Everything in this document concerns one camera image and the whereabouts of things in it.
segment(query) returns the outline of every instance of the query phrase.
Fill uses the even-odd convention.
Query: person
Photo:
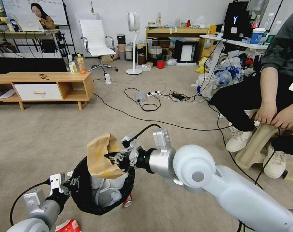
[[[246,146],[255,126],[244,110],[259,109],[255,120],[281,127],[293,126],[293,14],[266,50],[262,59],[262,71],[255,77],[218,90],[210,100],[223,116],[232,123],[232,138],[227,150],[235,152]],[[286,154],[293,155],[293,135],[271,140],[264,164],[276,152],[264,172],[271,178],[279,178],[286,168]]]
[[[54,21],[48,16],[42,7],[38,3],[32,3],[30,5],[32,12],[38,17],[42,27],[44,29],[55,29]]]

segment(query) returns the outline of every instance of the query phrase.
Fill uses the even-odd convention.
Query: person's hand
[[[271,125],[281,127],[283,129],[293,127],[293,105],[283,109],[272,120]]]
[[[276,113],[277,113],[277,108],[276,108],[275,103],[274,104],[261,104],[261,107],[255,116],[255,121],[270,124]]]

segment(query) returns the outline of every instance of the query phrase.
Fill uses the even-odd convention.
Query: desk
[[[0,40],[3,39],[25,39],[27,33],[27,39],[51,39],[53,38],[56,48],[59,50],[56,33],[59,29],[45,30],[44,32],[15,32],[15,31],[3,31],[0,32]]]
[[[209,28],[195,28],[195,27],[177,27],[177,31],[175,32],[175,28],[172,28],[172,33],[170,33],[170,29],[168,27],[160,27],[160,28],[149,28],[146,27],[146,41],[148,37],[197,37],[199,38],[202,34],[208,34]]]
[[[252,53],[253,55],[261,55],[264,53],[264,51],[266,51],[266,49],[268,48],[268,46],[266,45],[258,45],[258,44],[251,44],[251,43],[242,43],[241,41],[235,41],[235,40],[227,40],[227,39],[223,39],[223,38],[219,38],[216,36],[210,36],[210,35],[201,35],[201,40],[199,40],[199,47],[200,47],[200,56],[199,58],[202,58],[202,51],[203,48],[205,46],[206,40],[210,39],[210,40],[217,40],[219,41],[218,45],[216,46],[215,50],[214,50],[214,56],[213,56],[213,60],[211,63],[211,67],[210,67],[210,71],[209,73],[213,73],[215,66],[217,65],[217,61],[221,55],[221,51],[224,47],[224,43],[228,43],[228,44],[233,44],[233,45],[237,45],[237,46],[241,46],[241,47],[245,47],[249,49],[249,52]]]
[[[46,79],[39,74],[46,74]],[[14,89],[15,94],[0,102],[18,102],[24,110],[23,102],[81,102],[86,104],[93,95],[94,86],[91,73],[71,74],[70,72],[10,72],[0,74],[0,91]]]

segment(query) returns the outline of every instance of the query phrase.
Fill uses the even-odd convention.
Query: standing fan
[[[136,69],[136,41],[140,34],[140,16],[137,12],[128,13],[128,29],[129,31],[135,31],[136,35],[133,39],[133,58],[132,58],[132,69],[127,69],[126,73],[130,75],[137,75],[142,73],[140,69]]]

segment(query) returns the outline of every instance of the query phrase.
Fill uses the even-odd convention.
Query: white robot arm
[[[144,168],[187,191],[208,191],[226,212],[257,232],[293,232],[293,210],[281,206],[232,169],[216,166],[211,154],[203,147],[185,145],[176,151],[171,146],[168,130],[160,128],[153,133],[157,148],[146,151],[137,140],[140,134],[125,136],[122,139],[125,150],[105,157],[124,171],[129,166]],[[28,219],[17,223],[8,232],[49,232],[55,229],[57,215],[69,197],[69,193],[63,191],[62,178],[57,175],[51,176],[51,179],[59,180],[51,185],[54,196],[44,200],[36,191],[24,195],[30,209]]]

